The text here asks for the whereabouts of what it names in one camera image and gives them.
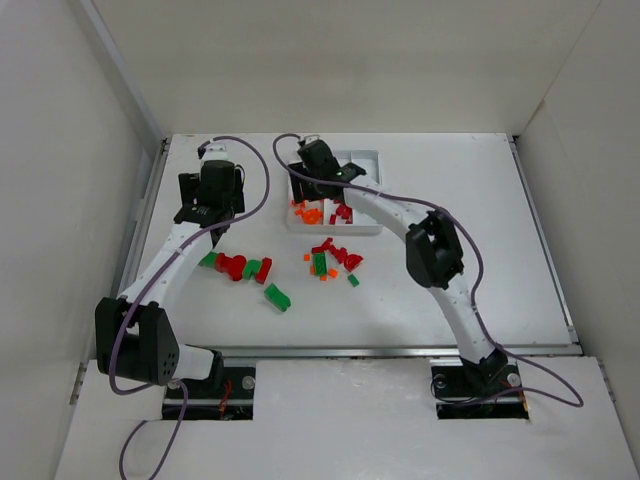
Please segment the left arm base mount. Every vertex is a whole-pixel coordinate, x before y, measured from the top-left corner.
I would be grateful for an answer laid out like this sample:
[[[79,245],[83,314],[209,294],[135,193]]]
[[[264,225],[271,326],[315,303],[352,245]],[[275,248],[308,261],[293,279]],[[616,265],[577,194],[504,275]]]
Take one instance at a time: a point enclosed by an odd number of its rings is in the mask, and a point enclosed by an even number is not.
[[[219,387],[185,380],[188,403],[186,421],[250,421],[254,413],[256,365],[232,364],[224,368]]]

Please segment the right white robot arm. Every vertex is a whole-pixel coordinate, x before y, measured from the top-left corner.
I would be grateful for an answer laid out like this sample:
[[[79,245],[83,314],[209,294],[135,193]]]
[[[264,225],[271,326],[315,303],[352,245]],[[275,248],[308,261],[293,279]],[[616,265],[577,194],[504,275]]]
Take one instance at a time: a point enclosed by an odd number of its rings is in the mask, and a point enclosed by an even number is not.
[[[394,233],[405,246],[406,269],[439,305],[469,381],[491,384],[507,356],[489,339],[464,276],[463,248],[445,210],[382,190],[361,166],[340,164],[328,144],[308,137],[298,142],[300,160],[288,166],[294,200],[339,199]]]

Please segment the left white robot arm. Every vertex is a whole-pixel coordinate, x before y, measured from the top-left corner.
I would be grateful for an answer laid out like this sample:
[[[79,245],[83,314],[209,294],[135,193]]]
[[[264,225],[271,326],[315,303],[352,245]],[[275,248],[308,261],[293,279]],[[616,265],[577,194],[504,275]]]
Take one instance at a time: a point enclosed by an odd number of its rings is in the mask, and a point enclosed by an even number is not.
[[[218,385],[222,355],[180,343],[169,310],[195,268],[211,253],[235,215],[245,211],[241,167],[206,160],[178,176],[182,206],[161,249],[142,274],[95,310],[99,371],[144,384],[175,380]]]

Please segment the green 2x3 lego plate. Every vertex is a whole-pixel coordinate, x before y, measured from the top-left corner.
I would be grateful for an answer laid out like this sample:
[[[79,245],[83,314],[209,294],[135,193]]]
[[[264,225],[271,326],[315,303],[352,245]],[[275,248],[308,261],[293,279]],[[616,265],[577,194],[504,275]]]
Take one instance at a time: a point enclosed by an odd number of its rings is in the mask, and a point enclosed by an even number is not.
[[[316,276],[323,277],[328,275],[326,255],[324,252],[313,253],[312,261],[313,261],[313,271]]]

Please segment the orange round lego piece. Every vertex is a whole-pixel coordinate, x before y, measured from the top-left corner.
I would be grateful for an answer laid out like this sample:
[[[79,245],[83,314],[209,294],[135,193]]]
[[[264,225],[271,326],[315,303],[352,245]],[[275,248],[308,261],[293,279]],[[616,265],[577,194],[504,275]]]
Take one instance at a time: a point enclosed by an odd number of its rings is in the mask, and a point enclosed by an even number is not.
[[[322,222],[323,213],[319,209],[305,210],[301,214],[303,222],[307,225],[315,225]]]

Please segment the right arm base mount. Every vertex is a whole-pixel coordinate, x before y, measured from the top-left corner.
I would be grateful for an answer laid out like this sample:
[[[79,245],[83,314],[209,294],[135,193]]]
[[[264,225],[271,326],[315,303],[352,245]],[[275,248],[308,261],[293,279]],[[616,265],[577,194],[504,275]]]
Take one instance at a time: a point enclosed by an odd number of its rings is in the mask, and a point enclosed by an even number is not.
[[[430,390],[439,420],[528,420],[524,393],[516,364],[509,363],[487,386],[475,386],[461,364],[434,361],[430,365]]]

